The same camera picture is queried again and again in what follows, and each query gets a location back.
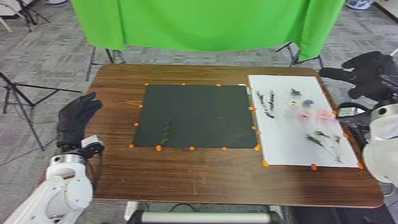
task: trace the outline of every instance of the green backdrop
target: green backdrop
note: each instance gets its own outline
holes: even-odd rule
[[[188,51],[295,42],[320,54],[345,0],[73,0],[89,43]]]

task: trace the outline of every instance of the black mat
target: black mat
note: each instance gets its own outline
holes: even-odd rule
[[[243,86],[147,86],[133,145],[254,148]]]

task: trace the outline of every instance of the black stand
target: black stand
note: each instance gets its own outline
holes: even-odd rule
[[[307,62],[307,61],[318,60],[318,62],[320,62],[320,68],[323,68],[323,61],[321,61],[321,57],[320,57],[320,55],[318,55],[318,57],[314,57],[314,58],[311,58],[311,59],[307,59],[307,60],[304,60],[304,61],[298,60],[300,51],[297,52],[297,55],[295,55],[295,54],[293,54],[291,47],[290,47],[291,44],[293,44],[293,42],[288,42],[288,43],[282,45],[282,47],[275,50],[275,52],[281,52],[281,50],[282,50],[284,48],[288,48],[288,51],[290,51],[290,58],[291,58],[290,67],[291,67],[293,65],[302,64],[302,63]]]
[[[0,78],[5,82],[5,101],[3,101],[3,114],[7,113],[7,107],[9,105],[16,105],[19,106],[19,109],[21,109],[21,113],[23,113],[23,117],[25,117],[25,120],[27,120],[27,123],[28,123],[28,127],[30,127],[30,130],[32,130],[32,133],[34,133],[34,138],[35,138],[35,141],[37,141],[37,144],[39,144],[39,147],[41,147],[41,150],[44,151],[44,147],[43,147],[43,144],[41,144],[41,139],[39,139],[39,135],[37,135],[37,132],[35,132],[35,129],[34,129],[34,124],[32,124],[32,120],[28,118],[28,113],[25,111],[25,108],[23,108],[23,103],[21,103],[21,99],[25,101],[25,105],[30,106],[30,110],[34,109],[34,107],[37,106],[37,104],[50,98],[50,96],[57,93],[57,92],[73,92],[73,93],[82,93],[82,91],[76,91],[76,90],[69,90],[69,89],[59,89],[59,88],[51,88],[51,87],[43,87],[43,86],[34,86],[34,85],[27,85],[27,84],[19,84],[19,83],[12,83],[9,78],[5,77],[3,73],[0,73]],[[32,102],[32,100],[28,99],[27,95],[23,94],[21,90],[18,89],[18,86],[21,87],[30,87],[30,88],[35,88],[35,89],[48,89],[48,90],[53,90],[51,93],[41,98],[41,100],[37,100],[35,102]],[[14,95],[14,98],[16,98],[16,103],[11,103],[9,102],[9,95]]]
[[[115,64],[115,55],[121,58],[121,64],[126,64],[126,61],[124,61],[124,58],[122,58],[122,55],[121,55],[121,51],[119,50],[112,50],[112,54],[110,54],[110,50],[105,49],[105,52],[106,52],[110,64]],[[89,63],[89,70],[87,70],[85,82],[89,82],[92,66],[94,65],[103,65],[103,64],[98,64],[94,62],[94,58],[96,58],[96,47],[92,47],[92,52],[91,52],[91,63]]]
[[[39,12],[32,9],[32,7],[27,5],[27,3],[21,1],[21,0],[16,0],[18,3],[19,3],[19,7],[21,7],[21,15],[25,17],[25,20],[27,20],[27,27],[28,27],[28,32],[32,32],[32,29],[30,29],[30,25],[37,25],[37,21],[34,20],[34,16],[30,14],[30,11],[34,12],[35,16],[43,18],[43,20],[51,23],[46,19],[46,17],[39,14]]]

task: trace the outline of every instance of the white paper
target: white paper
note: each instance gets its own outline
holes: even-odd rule
[[[252,103],[263,156],[270,165],[357,167],[357,157],[314,77],[305,76],[249,76]],[[270,92],[274,92],[274,111],[270,111]],[[313,100],[309,107],[302,102]],[[321,146],[307,140],[320,140]]]

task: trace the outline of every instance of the brown tabletop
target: brown tabletop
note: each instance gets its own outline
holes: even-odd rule
[[[190,203],[378,207],[384,198],[366,169],[320,168],[313,171],[309,167],[298,166],[263,167],[261,152],[247,149],[227,152],[220,149],[190,151],[165,148],[162,152],[156,152],[154,148],[130,149],[144,83],[249,84],[247,74],[318,77],[316,71],[307,68],[185,65],[101,67],[89,92],[98,93],[105,106],[87,128],[87,135],[99,135],[106,145],[96,198]]]

